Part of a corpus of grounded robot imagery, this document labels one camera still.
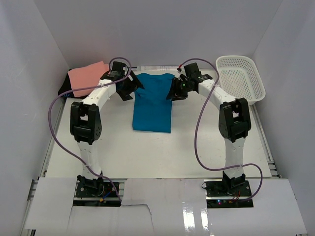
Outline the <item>blue t shirt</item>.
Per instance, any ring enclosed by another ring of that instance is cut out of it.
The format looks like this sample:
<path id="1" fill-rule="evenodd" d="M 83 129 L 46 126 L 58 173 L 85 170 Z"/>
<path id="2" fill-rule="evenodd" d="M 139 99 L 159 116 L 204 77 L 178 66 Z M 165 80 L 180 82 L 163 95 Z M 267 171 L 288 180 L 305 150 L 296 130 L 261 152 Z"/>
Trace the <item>blue t shirt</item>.
<path id="1" fill-rule="evenodd" d="M 144 88 L 138 88 L 134 92 L 132 128 L 135 131 L 170 133 L 172 101 L 166 97 L 174 75 L 141 73 L 137 78 Z"/>

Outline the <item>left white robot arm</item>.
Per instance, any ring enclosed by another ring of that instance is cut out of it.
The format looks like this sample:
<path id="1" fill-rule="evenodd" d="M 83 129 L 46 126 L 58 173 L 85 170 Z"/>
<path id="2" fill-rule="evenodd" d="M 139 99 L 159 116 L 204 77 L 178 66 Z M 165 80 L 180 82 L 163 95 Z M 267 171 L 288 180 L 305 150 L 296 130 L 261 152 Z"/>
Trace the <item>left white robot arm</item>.
<path id="1" fill-rule="evenodd" d="M 105 193 L 102 169 L 99 164 L 96 141 L 102 133 L 100 111 L 113 94 L 122 101 L 132 99 L 131 93 L 144 86 L 125 63 L 113 61 L 111 69 L 105 72 L 95 88 L 81 102 L 73 102 L 70 108 L 70 133 L 80 149 L 79 159 L 83 172 L 77 177 L 81 189 L 94 197 Z"/>

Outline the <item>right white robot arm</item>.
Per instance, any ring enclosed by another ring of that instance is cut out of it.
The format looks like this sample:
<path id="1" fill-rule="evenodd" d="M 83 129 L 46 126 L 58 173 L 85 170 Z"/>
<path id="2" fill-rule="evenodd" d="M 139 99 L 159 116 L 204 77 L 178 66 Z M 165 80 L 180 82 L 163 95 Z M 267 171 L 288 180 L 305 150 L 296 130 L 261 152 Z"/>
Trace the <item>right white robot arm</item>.
<path id="1" fill-rule="evenodd" d="M 172 79 L 168 100 L 185 100 L 195 91 L 211 102 L 219 112 L 218 128 L 225 143 L 225 166 L 222 172 L 222 189 L 234 196 L 245 183 L 243 169 L 244 143 L 251 130 L 249 105 L 244 98 L 235 98 L 218 86 L 218 80 L 202 74 L 197 63 L 184 67 L 184 74 Z"/>

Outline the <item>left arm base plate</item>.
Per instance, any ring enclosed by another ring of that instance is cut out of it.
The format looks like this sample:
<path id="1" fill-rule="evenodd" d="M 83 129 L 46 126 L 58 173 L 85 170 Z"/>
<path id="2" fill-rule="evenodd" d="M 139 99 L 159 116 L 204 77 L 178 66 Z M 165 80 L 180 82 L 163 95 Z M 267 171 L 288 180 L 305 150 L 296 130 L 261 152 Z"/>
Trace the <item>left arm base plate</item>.
<path id="1" fill-rule="evenodd" d="M 120 207 L 121 201 L 116 193 L 119 188 L 119 182 L 112 184 L 103 178 L 88 179 L 78 175 L 73 205 L 76 207 Z"/>

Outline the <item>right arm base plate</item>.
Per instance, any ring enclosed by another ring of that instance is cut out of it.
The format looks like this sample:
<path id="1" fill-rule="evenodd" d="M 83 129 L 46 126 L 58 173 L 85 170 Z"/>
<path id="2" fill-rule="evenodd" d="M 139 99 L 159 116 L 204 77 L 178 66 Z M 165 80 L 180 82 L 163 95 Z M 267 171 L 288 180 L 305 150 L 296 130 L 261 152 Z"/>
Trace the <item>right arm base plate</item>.
<path id="1" fill-rule="evenodd" d="M 208 209 L 253 208 L 249 182 L 233 189 L 228 189 L 223 181 L 205 181 L 201 184 L 206 193 Z"/>

